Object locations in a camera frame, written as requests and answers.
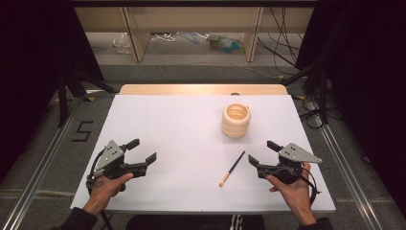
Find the white table mat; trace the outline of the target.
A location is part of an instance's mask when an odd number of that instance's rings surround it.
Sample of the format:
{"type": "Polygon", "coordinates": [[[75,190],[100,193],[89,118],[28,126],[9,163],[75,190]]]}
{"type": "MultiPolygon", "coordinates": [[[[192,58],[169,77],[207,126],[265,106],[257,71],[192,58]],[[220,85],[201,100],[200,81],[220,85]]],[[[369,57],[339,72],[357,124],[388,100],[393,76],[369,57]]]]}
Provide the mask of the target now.
{"type": "Polygon", "coordinates": [[[268,141],[310,148],[296,107],[288,95],[265,96],[145,96],[118,95],[113,100],[94,148],[100,152],[110,140],[119,145],[134,139],[140,145],[124,155],[128,164],[156,153],[147,174],[127,182],[112,198],[111,213],[133,214],[264,214],[283,212],[282,196],[271,193],[258,177],[248,155],[275,165],[278,155],[268,141]],[[221,129],[229,104],[243,104],[251,112],[248,132],[230,138],[221,129]],[[218,183],[237,164],[222,188],[218,183]]]}

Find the person's right hand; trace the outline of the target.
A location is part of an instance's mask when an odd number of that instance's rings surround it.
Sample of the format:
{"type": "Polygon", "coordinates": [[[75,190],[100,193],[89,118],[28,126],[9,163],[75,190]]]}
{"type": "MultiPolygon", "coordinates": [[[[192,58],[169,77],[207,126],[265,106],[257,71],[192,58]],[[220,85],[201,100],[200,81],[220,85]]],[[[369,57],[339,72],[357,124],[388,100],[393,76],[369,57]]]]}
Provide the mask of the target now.
{"type": "Polygon", "coordinates": [[[280,192],[288,207],[296,216],[311,216],[309,186],[302,179],[290,185],[282,183],[276,176],[267,175],[266,179],[273,185],[270,192],[280,192]]]}

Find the aluminium floor rail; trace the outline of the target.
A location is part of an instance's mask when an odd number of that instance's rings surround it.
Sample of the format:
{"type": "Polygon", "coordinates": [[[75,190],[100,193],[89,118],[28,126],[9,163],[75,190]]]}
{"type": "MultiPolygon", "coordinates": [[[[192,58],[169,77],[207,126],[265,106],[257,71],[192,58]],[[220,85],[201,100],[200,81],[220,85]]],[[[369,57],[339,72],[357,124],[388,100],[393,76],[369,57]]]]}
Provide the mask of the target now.
{"type": "Polygon", "coordinates": [[[311,99],[308,102],[308,105],[309,105],[309,109],[311,111],[316,112],[320,116],[319,122],[318,122],[318,124],[320,126],[320,130],[324,136],[324,139],[327,143],[329,151],[332,154],[332,158],[334,159],[334,162],[336,163],[336,165],[337,165],[341,175],[343,176],[343,179],[349,189],[352,200],[354,201],[367,228],[369,230],[383,230],[383,225],[381,224],[380,220],[378,219],[375,210],[373,209],[365,192],[363,191],[358,180],[356,179],[354,172],[350,168],[350,164],[347,161],[344,153],[342,152],[329,125],[327,124],[327,121],[323,120],[321,118],[322,106],[314,99],[311,99]]]}
{"type": "Polygon", "coordinates": [[[17,199],[17,202],[11,209],[11,212],[6,219],[5,224],[0,228],[0,230],[18,230],[22,220],[26,216],[34,200],[36,191],[38,190],[47,171],[54,161],[56,154],[60,149],[63,139],[66,136],[70,125],[72,124],[72,120],[76,115],[81,102],[82,98],[74,98],[72,100],[71,106],[68,109],[66,120],[57,128],[56,134],[54,135],[51,144],[46,149],[27,186],[21,192],[19,198],[17,199]]]}

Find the dark curtain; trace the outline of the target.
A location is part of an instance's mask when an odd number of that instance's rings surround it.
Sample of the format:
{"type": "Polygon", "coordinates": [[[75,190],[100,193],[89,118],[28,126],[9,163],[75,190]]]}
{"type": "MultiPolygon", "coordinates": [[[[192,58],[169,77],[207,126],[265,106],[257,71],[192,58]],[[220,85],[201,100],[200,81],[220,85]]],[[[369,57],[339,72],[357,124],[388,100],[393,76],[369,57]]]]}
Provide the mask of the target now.
{"type": "Polygon", "coordinates": [[[103,79],[71,0],[0,0],[0,182],[74,70],[103,79]]]}
{"type": "Polygon", "coordinates": [[[406,212],[406,0],[356,0],[328,77],[341,112],[406,212]]]}

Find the person's left hand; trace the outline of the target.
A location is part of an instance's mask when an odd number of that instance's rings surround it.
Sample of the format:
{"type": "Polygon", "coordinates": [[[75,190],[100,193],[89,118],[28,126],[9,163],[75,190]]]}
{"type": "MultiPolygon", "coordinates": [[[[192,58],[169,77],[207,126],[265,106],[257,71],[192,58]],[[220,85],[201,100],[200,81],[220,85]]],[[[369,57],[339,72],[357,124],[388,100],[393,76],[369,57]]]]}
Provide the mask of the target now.
{"type": "Polygon", "coordinates": [[[98,177],[83,210],[93,216],[100,214],[108,206],[109,200],[120,191],[121,186],[132,178],[132,173],[116,179],[109,179],[104,175],[98,177]]]}

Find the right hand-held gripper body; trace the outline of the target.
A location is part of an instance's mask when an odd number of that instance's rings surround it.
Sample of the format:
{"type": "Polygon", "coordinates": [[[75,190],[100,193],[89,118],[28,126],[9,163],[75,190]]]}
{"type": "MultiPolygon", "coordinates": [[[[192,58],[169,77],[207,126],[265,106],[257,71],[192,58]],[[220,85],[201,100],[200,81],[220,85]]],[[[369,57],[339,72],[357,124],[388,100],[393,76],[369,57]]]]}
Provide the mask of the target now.
{"type": "Polygon", "coordinates": [[[259,178],[264,178],[266,175],[271,174],[276,176],[284,184],[292,184],[302,174],[303,162],[317,164],[323,162],[321,158],[294,143],[283,147],[277,154],[279,163],[276,166],[263,165],[261,163],[257,165],[259,178]]]}

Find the wooden table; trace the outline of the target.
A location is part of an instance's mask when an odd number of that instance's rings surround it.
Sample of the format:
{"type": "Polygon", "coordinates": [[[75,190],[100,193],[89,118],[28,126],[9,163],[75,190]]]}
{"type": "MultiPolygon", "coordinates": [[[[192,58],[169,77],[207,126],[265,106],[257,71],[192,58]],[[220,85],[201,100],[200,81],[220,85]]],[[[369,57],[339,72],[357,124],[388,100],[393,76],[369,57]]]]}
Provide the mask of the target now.
{"type": "Polygon", "coordinates": [[[281,84],[125,84],[121,95],[287,95],[281,84]]]}

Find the black makeup brush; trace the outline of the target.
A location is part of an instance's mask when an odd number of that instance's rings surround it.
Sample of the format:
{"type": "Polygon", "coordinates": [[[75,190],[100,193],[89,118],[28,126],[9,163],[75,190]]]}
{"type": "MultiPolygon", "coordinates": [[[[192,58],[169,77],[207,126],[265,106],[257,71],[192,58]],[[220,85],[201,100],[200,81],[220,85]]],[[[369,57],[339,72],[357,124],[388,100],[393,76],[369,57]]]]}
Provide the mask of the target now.
{"type": "Polygon", "coordinates": [[[236,168],[237,164],[240,162],[241,158],[244,156],[245,151],[243,151],[240,156],[238,157],[238,159],[235,161],[235,163],[232,165],[232,167],[230,168],[230,170],[228,170],[228,172],[224,175],[224,177],[222,178],[222,180],[218,183],[218,187],[222,188],[225,184],[225,182],[227,181],[227,179],[229,178],[229,176],[231,175],[231,173],[234,171],[234,169],[236,168]]]}

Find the black metal stand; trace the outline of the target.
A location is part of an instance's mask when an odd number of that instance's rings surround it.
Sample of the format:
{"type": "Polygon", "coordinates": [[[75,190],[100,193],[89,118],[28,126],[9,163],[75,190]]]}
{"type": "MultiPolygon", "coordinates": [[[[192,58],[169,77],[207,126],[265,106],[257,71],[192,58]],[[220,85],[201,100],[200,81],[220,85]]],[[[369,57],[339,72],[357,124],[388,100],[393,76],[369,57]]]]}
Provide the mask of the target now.
{"type": "Polygon", "coordinates": [[[306,95],[313,94],[316,89],[319,90],[319,107],[315,109],[315,112],[320,116],[323,124],[327,125],[327,72],[324,70],[323,61],[314,60],[297,74],[283,80],[282,85],[288,86],[301,77],[307,77],[303,86],[306,95]]]}
{"type": "Polygon", "coordinates": [[[59,127],[62,127],[68,119],[66,90],[69,90],[75,98],[83,98],[86,95],[86,90],[81,84],[82,81],[88,81],[108,93],[118,93],[118,90],[102,80],[97,80],[79,69],[64,67],[57,76],[59,127]]]}

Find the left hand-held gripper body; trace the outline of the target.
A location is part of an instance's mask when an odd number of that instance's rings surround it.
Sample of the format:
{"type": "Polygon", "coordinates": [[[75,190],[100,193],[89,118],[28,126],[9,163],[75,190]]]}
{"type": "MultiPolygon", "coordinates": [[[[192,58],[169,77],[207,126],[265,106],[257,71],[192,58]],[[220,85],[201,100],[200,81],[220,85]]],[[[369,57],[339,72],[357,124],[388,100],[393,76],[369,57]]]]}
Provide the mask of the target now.
{"type": "Polygon", "coordinates": [[[146,162],[136,164],[125,163],[125,145],[119,146],[113,140],[108,142],[107,146],[97,157],[97,164],[94,168],[95,178],[104,175],[109,179],[116,179],[127,173],[132,173],[133,177],[141,177],[147,174],[146,162]]]}

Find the cream ribbed cup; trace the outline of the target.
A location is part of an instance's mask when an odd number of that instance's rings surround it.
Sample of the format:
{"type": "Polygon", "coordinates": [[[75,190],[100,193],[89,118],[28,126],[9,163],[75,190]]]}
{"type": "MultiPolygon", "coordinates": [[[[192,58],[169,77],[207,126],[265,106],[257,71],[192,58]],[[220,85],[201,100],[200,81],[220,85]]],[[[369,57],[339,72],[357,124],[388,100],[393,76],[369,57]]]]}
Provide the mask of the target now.
{"type": "Polygon", "coordinates": [[[222,112],[222,132],[230,138],[241,138],[248,132],[251,112],[248,106],[240,103],[229,104],[222,112]]]}

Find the colourful plastic toys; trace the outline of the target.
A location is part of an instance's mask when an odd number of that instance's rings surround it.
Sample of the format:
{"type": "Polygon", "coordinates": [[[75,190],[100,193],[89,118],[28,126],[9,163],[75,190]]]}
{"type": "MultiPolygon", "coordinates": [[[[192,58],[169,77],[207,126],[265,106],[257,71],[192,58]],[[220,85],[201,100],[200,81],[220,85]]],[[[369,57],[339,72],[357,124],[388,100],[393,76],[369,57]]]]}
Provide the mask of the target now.
{"type": "Polygon", "coordinates": [[[237,39],[218,34],[210,34],[207,40],[211,48],[220,50],[224,54],[231,54],[232,52],[245,52],[242,43],[237,39]]]}

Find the clear plastic bag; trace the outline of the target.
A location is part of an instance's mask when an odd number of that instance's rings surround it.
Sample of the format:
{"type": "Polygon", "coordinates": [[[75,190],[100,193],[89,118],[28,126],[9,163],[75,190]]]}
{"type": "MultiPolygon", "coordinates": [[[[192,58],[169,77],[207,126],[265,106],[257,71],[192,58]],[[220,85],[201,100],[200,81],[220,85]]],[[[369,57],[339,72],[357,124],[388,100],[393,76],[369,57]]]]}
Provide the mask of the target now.
{"type": "Polygon", "coordinates": [[[127,33],[119,33],[113,39],[113,47],[117,49],[119,54],[129,55],[132,53],[131,45],[127,33]]]}

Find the light wooden shelf unit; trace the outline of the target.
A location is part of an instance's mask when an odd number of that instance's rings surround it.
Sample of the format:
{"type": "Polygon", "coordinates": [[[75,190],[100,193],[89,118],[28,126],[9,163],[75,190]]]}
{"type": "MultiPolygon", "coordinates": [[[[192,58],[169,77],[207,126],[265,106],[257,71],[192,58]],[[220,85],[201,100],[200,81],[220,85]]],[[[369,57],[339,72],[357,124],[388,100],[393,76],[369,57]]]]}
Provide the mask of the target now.
{"type": "Polygon", "coordinates": [[[126,33],[135,61],[144,58],[152,33],[240,33],[246,60],[254,60],[260,33],[306,32],[312,8],[288,7],[76,7],[88,33],[126,33]]]}

